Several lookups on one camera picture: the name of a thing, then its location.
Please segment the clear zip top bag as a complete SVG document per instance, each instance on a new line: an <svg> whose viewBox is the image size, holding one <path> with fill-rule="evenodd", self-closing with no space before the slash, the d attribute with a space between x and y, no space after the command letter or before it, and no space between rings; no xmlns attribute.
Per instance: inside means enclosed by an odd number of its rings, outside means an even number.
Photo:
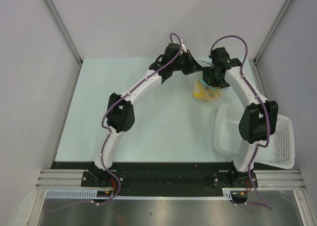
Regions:
<svg viewBox="0 0 317 226"><path fill-rule="evenodd" d="M201 71L195 73L192 89L192 95L195 99L205 102L216 101L225 95L227 89L228 87L220 89L218 87L209 86L203 80Z"/></svg>

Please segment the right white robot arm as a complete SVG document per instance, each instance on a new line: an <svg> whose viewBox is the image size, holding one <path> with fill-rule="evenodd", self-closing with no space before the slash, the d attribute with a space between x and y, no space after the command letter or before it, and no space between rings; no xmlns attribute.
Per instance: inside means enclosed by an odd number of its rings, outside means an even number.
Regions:
<svg viewBox="0 0 317 226"><path fill-rule="evenodd" d="M225 179L232 186L240 187L253 182L252 172L258 150L269 146L270 137L276 130L278 104L268 101L256 89L243 71L244 62L231 58L225 48L211 50L209 57L212 64L203 71L203 80L217 91L231 87L244 108L238 125L242 142L225 174Z"/></svg>

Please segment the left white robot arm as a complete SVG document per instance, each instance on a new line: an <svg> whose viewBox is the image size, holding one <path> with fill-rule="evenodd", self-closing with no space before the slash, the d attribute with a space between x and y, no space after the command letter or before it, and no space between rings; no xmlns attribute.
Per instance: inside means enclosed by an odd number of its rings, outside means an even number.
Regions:
<svg viewBox="0 0 317 226"><path fill-rule="evenodd" d="M152 88L162 84L176 71L189 75L202 71L203 67L182 44L169 43L164 54L150 65L146 74L131 88L121 94L112 93L107 111L102 118L102 128L107 130L100 153L89 167L89 174L98 186L109 182L109 168L117 143L135 123L134 106Z"/></svg>

